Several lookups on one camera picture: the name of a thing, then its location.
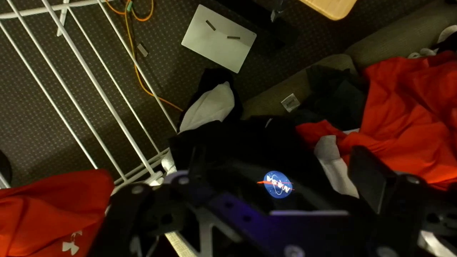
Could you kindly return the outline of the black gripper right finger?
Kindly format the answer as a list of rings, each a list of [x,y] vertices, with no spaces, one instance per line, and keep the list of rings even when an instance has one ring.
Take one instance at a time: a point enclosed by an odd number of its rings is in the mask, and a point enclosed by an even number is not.
[[[349,179],[372,212],[369,249],[378,257],[455,257],[457,202],[452,192],[397,173],[365,148],[349,155]]]

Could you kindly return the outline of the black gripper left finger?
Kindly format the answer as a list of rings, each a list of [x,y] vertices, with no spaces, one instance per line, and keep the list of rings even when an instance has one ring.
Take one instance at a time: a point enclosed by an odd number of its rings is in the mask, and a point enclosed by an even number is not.
[[[187,173],[159,186],[139,182],[115,192],[87,257],[209,257],[207,231],[188,195]]]

